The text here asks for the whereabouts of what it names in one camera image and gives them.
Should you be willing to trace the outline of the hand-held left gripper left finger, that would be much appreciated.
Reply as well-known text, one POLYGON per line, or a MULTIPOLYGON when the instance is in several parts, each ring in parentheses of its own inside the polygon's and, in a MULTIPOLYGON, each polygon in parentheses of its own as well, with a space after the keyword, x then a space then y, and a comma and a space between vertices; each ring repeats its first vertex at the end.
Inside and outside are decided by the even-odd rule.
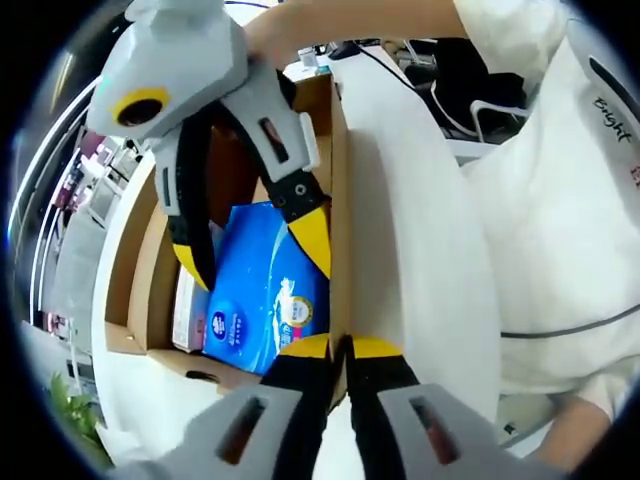
POLYGON ((196 416, 183 441, 156 460, 117 467, 111 479, 309 479, 333 397, 330 337, 280 351, 261 381, 196 416))

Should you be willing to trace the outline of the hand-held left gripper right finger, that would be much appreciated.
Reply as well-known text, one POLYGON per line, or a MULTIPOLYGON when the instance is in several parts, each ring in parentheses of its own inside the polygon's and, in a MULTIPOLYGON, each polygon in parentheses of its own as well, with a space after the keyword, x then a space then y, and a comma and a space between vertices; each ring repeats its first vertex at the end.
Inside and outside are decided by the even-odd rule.
POLYGON ((421 383, 398 348, 346 336, 351 423, 368 479, 552 479, 501 449, 491 424, 442 386, 421 383))

